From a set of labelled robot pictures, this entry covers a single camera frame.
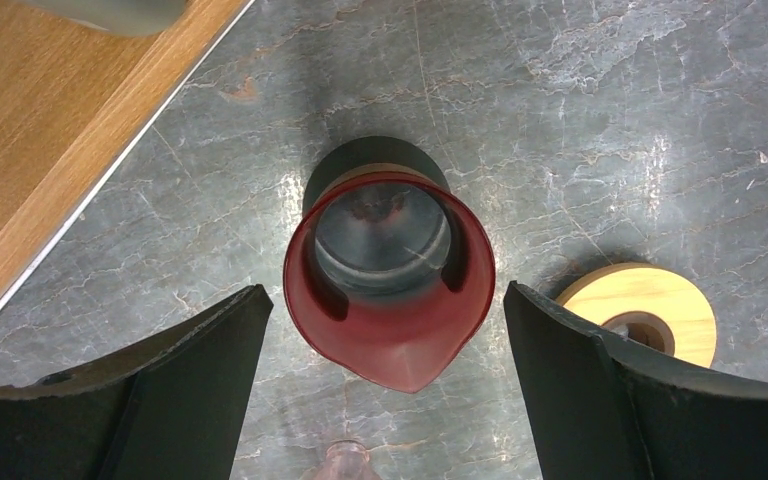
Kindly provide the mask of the wooden ring stand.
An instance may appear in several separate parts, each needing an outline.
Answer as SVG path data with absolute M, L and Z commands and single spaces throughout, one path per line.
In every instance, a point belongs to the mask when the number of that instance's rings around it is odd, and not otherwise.
M 600 268 L 573 282 L 556 302 L 651 349 L 708 368 L 717 345 L 713 308 L 690 280 L 644 263 Z

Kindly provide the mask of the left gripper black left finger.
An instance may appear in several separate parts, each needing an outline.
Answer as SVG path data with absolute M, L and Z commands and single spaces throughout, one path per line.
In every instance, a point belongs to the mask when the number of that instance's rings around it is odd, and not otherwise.
M 0 479 L 226 479 L 273 304 L 243 288 L 189 320 L 0 387 Z

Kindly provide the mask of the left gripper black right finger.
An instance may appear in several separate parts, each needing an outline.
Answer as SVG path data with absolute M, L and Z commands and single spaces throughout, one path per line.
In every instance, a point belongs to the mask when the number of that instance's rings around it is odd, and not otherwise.
M 768 479 L 768 383 L 699 367 L 513 282 L 511 350 L 546 479 Z

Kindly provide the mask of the red black dripper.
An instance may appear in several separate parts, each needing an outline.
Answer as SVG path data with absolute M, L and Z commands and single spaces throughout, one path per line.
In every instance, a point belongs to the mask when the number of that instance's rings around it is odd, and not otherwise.
M 496 268 L 476 215 L 408 141 L 367 136 L 329 152 L 288 244 L 290 317 L 324 358 L 382 387 L 432 383 L 484 322 Z

